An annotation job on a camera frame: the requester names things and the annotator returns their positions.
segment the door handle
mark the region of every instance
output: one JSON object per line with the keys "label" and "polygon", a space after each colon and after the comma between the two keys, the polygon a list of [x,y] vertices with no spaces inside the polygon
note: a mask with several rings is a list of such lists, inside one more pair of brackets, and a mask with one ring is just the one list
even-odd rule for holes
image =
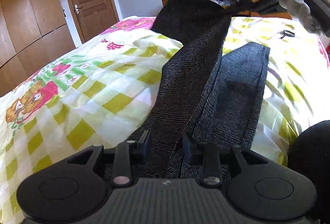
{"label": "door handle", "polygon": [[82,7],[79,7],[78,5],[75,4],[75,13],[78,15],[79,14],[79,9]]}

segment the metal screw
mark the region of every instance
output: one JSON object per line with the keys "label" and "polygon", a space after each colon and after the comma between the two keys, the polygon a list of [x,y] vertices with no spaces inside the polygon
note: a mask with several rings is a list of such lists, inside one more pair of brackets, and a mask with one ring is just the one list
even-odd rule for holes
{"label": "metal screw", "polygon": [[209,176],[204,178],[204,183],[208,184],[208,185],[216,185],[218,183],[220,183],[220,178],[216,177],[216,176]]}
{"label": "metal screw", "polygon": [[113,182],[118,185],[125,185],[125,184],[129,183],[129,181],[130,181],[129,177],[126,177],[126,176],[116,176],[113,179]]}

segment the floral bedspread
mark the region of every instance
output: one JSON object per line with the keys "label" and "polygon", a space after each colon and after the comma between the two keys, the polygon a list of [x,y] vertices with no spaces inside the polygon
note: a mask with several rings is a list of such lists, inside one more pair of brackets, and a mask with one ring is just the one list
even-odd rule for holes
{"label": "floral bedspread", "polygon": [[[115,147],[144,122],[163,65],[182,47],[151,31],[153,22],[121,21],[0,98],[0,223],[23,220],[16,190],[26,177],[92,144]],[[280,39],[284,29],[296,37]],[[320,93],[329,89],[327,61],[298,22],[235,18],[223,53],[250,41],[271,48],[252,150],[285,165],[288,145],[329,119]]]}
{"label": "floral bedspread", "polygon": [[92,144],[115,147],[144,122],[182,47],[153,22],[119,22],[0,98],[0,223],[23,220],[23,179]]}

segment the wooden wardrobe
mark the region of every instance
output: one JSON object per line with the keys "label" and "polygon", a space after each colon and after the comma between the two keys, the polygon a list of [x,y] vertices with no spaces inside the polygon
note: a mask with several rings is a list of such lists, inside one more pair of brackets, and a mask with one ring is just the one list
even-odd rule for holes
{"label": "wooden wardrobe", "polygon": [[0,0],[0,97],[74,48],[59,0]]}

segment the dark gray fabric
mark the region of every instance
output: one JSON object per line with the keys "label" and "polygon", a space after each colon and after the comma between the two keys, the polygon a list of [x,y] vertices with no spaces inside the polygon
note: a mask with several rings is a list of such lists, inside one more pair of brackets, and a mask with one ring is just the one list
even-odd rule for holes
{"label": "dark gray fabric", "polygon": [[136,167],[136,176],[198,177],[199,168],[183,159],[184,132],[221,148],[251,147],[269,48],[250,43],[225,56],[223,66],[222,45],[230,20],[223,8],[208,0],[169,0],[158,15],[152,30],[184,47],[164,65],[155,106],[129,137],[138,140],[144,130],[152,134],[151,159]]}
{"label": "dark gray fabric", "polygon": [[[269,48],[258,43],[247,45],[222,57],[220,72],[197,119],[192,134],[196,141],[212,141],[219,148],[239,144],[250,148],[258,124],[267,76]],[[224,179],[229,180],[227,166]],[[189,166],[181,147],[173,152],[169,177],[199,177],[200,166]]]}

